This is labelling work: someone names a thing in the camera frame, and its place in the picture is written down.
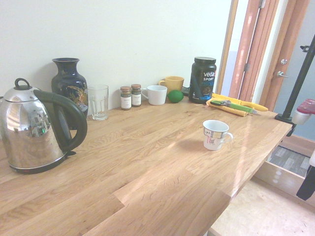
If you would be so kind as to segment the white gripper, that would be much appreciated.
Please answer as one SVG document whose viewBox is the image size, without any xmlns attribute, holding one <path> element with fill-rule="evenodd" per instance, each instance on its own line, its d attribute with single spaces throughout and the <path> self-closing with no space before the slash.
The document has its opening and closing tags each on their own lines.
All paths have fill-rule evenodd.
<svg viewBox="0 0 315 236">
<path fill-rule="evenodd" d="M 311 115 L 315 114 L 315 100 L 306 99 L 294 111 L 292 122 L 295 124 L 304 124 Z"/>
</svg>

